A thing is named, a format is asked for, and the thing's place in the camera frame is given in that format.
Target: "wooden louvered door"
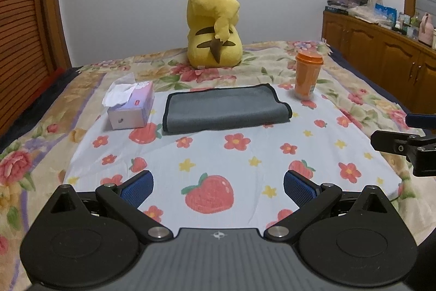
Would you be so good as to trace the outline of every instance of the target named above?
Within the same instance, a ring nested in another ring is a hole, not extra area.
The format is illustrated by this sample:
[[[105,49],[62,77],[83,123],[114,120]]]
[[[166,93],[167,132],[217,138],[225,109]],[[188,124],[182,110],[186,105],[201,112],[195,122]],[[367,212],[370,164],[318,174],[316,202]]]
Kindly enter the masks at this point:
[[[41,0],[0,0],[0,135],[55,70]]]

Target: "floral bedspread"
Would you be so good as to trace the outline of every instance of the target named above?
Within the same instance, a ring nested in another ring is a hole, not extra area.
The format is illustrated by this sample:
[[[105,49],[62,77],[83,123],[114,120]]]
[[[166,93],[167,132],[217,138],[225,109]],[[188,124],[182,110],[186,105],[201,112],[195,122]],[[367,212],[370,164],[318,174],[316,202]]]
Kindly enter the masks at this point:
[[[0,290],[19,291],[30,284],[19,260],[21,240],[52,192],[64,182],[70,159],[102,113],[103,96],[115,79],[133,72],[137,81],[152,80],[157,91],[260,83],[291,89],[298,48],[324,57],[317,88],[343,112],[339,124],[356,125],[368,137],[375,130],[423,134],[407,127],[405,113],[397,104],[330,59],[325,43],[247,45],[242,62],[234,68],[195,70],[187,62],[186,49],[84,66],[38,125],[0,154]],[[383,157],[402,179],[393,204],[420,243],[436,226],[436,182],[414,177],[404,157]],[[74,185],[71,179],[65,183]]]

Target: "white tissue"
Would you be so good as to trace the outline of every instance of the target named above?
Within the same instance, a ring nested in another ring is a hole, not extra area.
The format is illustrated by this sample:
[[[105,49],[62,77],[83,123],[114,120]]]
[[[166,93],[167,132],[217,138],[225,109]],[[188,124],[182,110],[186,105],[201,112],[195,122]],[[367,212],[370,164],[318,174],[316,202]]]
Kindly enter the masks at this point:
[[[129,101],[134,89],[138,83],[135,82],[135,75],[129,73],[115,80],[103,98],[102,104],[105,108],[111,108],[116,105],[122,105]]]

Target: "cabinet handle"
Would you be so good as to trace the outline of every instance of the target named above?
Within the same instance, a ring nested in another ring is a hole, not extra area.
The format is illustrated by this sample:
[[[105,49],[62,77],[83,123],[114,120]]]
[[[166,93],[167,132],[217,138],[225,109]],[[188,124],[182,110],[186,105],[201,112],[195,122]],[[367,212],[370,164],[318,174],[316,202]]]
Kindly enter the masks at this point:
[[[416,81],[418,80],[418,75],[419,75],[419,70],[421,69],[422,66],[418,66],[418,70],[416,71],[416,76],[415,76],[415,82],[413,83],[413,85],[416,84]]]
[[[410,72],[409,72],[409,79],[411,78],[411,71],[412,71],[412,69],[414,68],[414,66],[415,66],[415,62],[413,62],[413,63],[411,64],[411,68],[410,68]]]

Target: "orange cup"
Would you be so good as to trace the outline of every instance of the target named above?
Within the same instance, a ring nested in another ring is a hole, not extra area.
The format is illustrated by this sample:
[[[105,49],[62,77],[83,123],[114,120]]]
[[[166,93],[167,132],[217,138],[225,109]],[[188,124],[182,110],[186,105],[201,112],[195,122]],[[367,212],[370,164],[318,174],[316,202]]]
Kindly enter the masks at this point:
[[[317,83],[323,57],[309,51],[299,51],[296,59],[295,95],[300,100],[309,100]]]

